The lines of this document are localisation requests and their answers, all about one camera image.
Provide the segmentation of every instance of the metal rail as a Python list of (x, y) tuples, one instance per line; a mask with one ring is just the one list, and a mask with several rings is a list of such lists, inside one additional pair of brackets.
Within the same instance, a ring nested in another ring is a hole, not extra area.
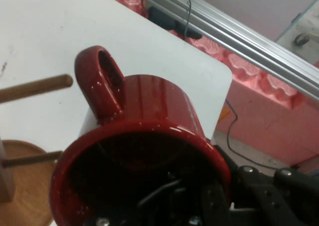
[[(187, 0), (147, 0), (186, 22)], [(189, 27), (319, 101), (319, 70), (203, 0), (191, 0)]]

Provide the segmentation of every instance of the screw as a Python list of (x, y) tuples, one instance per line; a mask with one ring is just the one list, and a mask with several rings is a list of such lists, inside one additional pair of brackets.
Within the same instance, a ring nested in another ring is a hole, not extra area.
[(174, 173), (172, 173), (172, 172), (168, 172), (168, 173), (167, 173), (167, 177), (168, 177), (168, 179), (170, 179), (170, 180), (176, 179), (176, 175), (175, 175)]
[(107, 218), (98, 218), (96, 226), (110, 226), (110, 221)]
[(249, 167), (249, 166), (244, 166), (244, 167), (243, 167), (243, 170), (244, 170), (245, 172), (249, 172), (249, 173), (251, 173), (251, 172), (254, 171), (253, 168), (251, 168), (251, 167)]
[(290, 176), (291, 172), (289, 170), (281, 170), (281, 173), (286, 176)]
[(198, 216), (193, 216), (189, 219), (188, 225), (190, 226), (201, 226), (201, 220)]

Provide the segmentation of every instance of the wooden disc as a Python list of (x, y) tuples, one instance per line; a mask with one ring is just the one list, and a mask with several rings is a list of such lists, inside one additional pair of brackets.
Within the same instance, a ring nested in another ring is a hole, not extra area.
[[(3, 140), (8, 159), (46, 153), (28, 142)], [(48, 191), (54, 162), (12, 168), (15, 193), (10, 203), (0, 203), (1, 226), (48, 226), (52, 223)]]

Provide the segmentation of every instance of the wooden peg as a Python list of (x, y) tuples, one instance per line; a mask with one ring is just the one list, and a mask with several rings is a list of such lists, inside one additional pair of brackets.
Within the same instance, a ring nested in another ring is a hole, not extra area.
[(59, 75), (0, 90), (0, 103), (70, 87), (70, 75)]

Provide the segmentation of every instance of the black cable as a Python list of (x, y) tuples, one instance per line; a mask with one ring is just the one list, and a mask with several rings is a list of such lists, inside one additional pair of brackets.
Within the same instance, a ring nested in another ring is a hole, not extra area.
[(229, 144), (229, 134), (230, 134), (231, 128), (233, 127), (233, 125), (235, 124), (235, 122), (238, 120), (238, 115), (237, 115), (235, 109), (229, 104), (228, 100), (226, 100), (226, 103), (227, 103), (227, 105), (229, 106), (229, 108), (232, 110), (232, 112), (233, 112), (234, 115), (235, 115), (235, 119), (231, 122), (231, 124), (230, 124), (230, 126), (229, 126), (229, 128), (228, 128), (228, 131), (227, 131), (226, 140), (227, 140), (227, 146), (228, 146), (229, 150), (230, 150), (231, 152), (233, 152), (234, 154), (236, 154), (236, 155), (242, 157), (242, 158), (245, 159), (245, 160), (248, 160), (249, 162), (251, 162), (251, 163), (253, 163), (253, 164), (255, 164), (255, 165), (258, 165), (258, 166), (260, 166), (260, 167), (264, 167), (264, 168), (267, 168), (267, 169), (271, 169), (271, 170), (277, 170), (278, 168), (257, 163), (257, 162), (255, 162), (255, 161), (253, 161), (253, 160), (247, 158), (246, 156), (244, 156), (244, 155), (242, 155), (242, 154), (240, 154), (240, 153), (234, 151), (234, 150), (230, 147), (230, 144)]
[(189, 9), (188, 9), (188, 16), (187, 16), (187, 22), (186, 22), (186, 26), (185, 26), (185, 31), (184, 31), (184, 39), (187, 43), (189, 43), (187, 41), (187, 29), (188, 29), (188, 25), (189, 25), (189, 19), (190, 19), (190, 11), (191, 11), (191, 0), (188, 0), (189, 1)]

